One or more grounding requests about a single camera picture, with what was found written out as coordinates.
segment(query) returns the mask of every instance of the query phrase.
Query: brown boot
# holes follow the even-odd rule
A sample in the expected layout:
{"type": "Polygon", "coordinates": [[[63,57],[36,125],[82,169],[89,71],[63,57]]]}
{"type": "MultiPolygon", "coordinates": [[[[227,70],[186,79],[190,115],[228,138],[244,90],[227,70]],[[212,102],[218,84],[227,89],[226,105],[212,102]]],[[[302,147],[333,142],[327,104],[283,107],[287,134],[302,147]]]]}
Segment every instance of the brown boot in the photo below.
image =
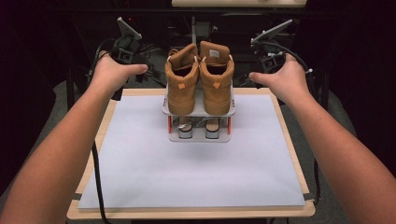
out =
{"type": "Polygon", "coordinates": [[[222,45],[201,42],[201,82],[205,111],[209,115],[225,115],[230,110],[233,81],[233,57],[222,45]]]}
{"type": "Polygon", "coordinates": [[[174,115],[189,115],[194,109],[199,76],[198,50],[190,44],[181,51],[172,49],[165,64],[168,108],[174,115]]]}

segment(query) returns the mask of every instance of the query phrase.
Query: white paper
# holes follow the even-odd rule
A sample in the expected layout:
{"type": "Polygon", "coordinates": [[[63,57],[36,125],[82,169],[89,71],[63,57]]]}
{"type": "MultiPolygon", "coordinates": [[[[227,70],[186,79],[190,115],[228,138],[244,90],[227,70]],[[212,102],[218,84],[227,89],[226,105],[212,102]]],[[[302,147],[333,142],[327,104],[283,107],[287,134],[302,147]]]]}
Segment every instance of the white paper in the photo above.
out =
{"type": "MultiPolygon", "coordinates": [[[[235,95],[227,143],[171,142],[163,96],[123,96],[99,155],[107,208],[304,205],[269,95],[235,95]]],[[[78,208],[98,208],[94,174],[78,208]]]]}

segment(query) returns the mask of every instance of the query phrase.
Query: hand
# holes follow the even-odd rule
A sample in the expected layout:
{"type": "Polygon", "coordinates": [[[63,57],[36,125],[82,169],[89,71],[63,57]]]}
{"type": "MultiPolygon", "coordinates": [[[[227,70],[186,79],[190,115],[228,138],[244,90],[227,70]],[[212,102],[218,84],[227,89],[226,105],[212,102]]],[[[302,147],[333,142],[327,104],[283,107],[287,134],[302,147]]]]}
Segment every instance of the hand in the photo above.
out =
{"type": "Polygon", "coordinates": [[[283,66],[274,74],[250,73],[249,78],[267,86],[285,104],[311,96],[305,80],[305,71],[296,59],[286,54],[283,66]]]}
{"type": "Polygon", "coordinates": [[[108,53],[101,51],[100,55],[105,54],[97,63],[93,79],[89,89],[105,92],[111,97],[129,77],[140,75],[148,71],[145,64],[119,64],[116,63],[108,53]]]}

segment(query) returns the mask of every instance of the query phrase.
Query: shoe tongue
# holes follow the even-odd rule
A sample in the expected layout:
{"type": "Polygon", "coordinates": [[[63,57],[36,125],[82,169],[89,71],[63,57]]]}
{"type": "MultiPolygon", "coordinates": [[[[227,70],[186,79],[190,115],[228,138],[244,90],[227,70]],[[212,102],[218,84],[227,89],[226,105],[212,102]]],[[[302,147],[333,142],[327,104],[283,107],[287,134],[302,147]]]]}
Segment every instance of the shoe tongue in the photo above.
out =
{"type": "Polygon", "coordinates": [[[189,44],[186,48],[171,55],[169,62],[173,69],[178,69],[195,62],[194,56],[198,55],[198,50],[195,44],[189,44]]]}
{"type": "Polygon", "coordinates": [[[206,63],[226,64],[230,60],[230,49],[210,42],[201,42],[201,59],[206,57],[206,63]]]}

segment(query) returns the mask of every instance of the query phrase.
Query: person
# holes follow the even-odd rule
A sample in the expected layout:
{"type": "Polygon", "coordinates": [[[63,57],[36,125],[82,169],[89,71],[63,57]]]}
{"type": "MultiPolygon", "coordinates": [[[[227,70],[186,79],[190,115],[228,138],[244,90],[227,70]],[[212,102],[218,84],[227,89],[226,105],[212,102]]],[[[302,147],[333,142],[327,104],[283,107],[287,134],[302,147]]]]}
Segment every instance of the person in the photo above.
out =
{"type": "MultiPolygon", "coordinates": [[[[128,77],[147,69],[143,64],[117,64],[108,55],[99,61],[90,87],[22,167],[0,223],[64,223],[110,97],[128,77]]],[[[290,107],[349,219],[393,223],[394,176],[315,101],[304,76],[303,68],[289,54],[275,74],[249,75],[290,107]]]]}

